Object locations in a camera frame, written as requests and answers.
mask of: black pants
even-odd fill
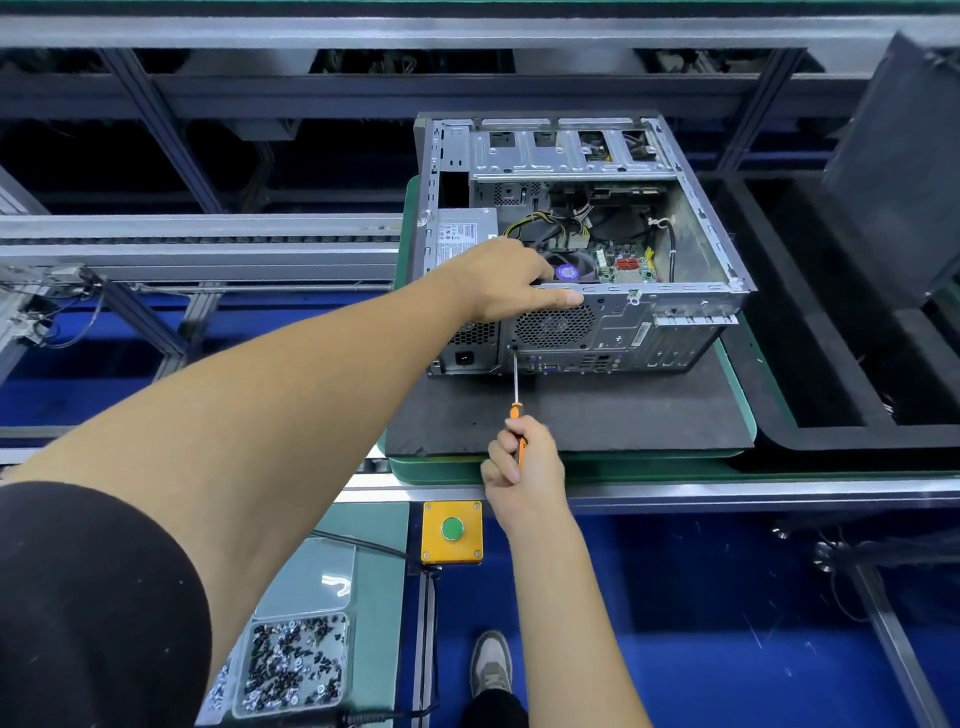
[[[527,728],[527,712],[511,692],[482,691],[464,709],[460,728]]]

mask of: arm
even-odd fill
[[[490,443],[481,473],[514,557],[530,724],[649,728],[566,503],[557,446],[531,417],[507,427]],[[514,433],[528,443],[522,475],[511,455]]]
[[[457,328],[580,302],[529,285],[552,275],[518,241],[491,240],[387,296],[163,379],[43,449],[11,481],[86,486],[159,523],[204,585],[215,674],[271,580]]]

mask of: hand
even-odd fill
[[[490,443],[490,458],[480,466],[487,500],[497,521],[512,533],[536,521],[569,515],[564,489],[564,464],[550,430],[529,415],[507,420],[507,428]],[[517,435],[527,439],[523,472],[516,466]]]
[[[584,297],[569,288],[534,288],[553,280],[553,268],[512,237],[495,237],[451,258],[430,276],[446,277],[468,302],[466,321],[500,321],[538,308],[572,308]]]

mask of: black sleeve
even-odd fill
[[[0,724],[192,726],[210,664],[204,588],[127,503],[0,486]]]

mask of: black rubber mat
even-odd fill
[[[388,457],[485,452],[510,376],[427,376],[387,428]],[[715,349],[686,374],[523,376],[520,399],[568,452],[743,450],[751,433]]]

